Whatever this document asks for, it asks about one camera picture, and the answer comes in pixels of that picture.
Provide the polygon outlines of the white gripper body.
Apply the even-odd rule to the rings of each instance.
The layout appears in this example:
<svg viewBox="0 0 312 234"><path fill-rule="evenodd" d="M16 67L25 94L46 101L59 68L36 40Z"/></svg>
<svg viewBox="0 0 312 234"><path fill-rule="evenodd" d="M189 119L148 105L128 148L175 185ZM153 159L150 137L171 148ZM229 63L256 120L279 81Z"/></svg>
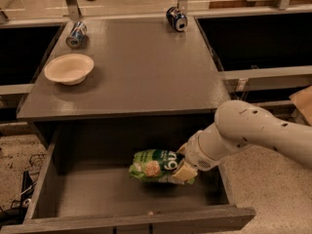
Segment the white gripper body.
<svg viewBox="0 0 312 234"><path fill-rule="evenodd" d="M198 131L185 145L185 161L199 171L207 172L219 163L218 135L216 132Z"/></svg>

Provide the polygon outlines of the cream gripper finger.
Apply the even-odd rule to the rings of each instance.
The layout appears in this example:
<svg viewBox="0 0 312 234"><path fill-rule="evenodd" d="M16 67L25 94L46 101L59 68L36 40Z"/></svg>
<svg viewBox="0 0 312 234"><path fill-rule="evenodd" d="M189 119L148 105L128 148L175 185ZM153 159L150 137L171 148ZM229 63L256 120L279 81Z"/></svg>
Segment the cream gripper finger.
<svg viewBox="0 0 312 234"><path fill-rule="evenodd" d="M187 143L183 144L176 153L185 156L186 145Z"/></svg>
<svg viewBox="0 0 312 234"><path fill-rule="evenodd" d="M173 178L181 181L188 181L198 174L198 170L185 161L181 161L173 173Z"/></svg>

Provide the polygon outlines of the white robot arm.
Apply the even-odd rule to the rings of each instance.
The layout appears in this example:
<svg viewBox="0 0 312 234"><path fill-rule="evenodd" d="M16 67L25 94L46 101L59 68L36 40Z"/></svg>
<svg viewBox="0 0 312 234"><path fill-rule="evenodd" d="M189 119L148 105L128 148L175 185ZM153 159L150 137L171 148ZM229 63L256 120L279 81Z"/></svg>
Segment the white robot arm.
<svg viewBox="0 0 312 234"><path fill-rule="evenodd" d="M272 149L312 168L311 127L281 120L245 101L229 100L216 110L211 125L196 132L178 150L183 159L173 178L188 181L251 145Z"/></svg>

